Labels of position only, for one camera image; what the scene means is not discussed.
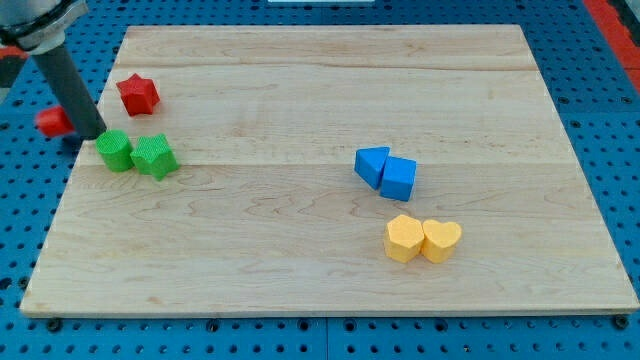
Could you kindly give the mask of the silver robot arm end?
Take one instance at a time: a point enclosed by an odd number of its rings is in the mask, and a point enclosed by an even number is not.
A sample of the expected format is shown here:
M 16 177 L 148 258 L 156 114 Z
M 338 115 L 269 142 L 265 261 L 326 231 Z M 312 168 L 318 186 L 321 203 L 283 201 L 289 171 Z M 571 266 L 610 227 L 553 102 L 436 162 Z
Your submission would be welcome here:
M 65 41 L 65 31 L 89 11 L 86 0 L 1 0 L 1 46 L 44 54 Z

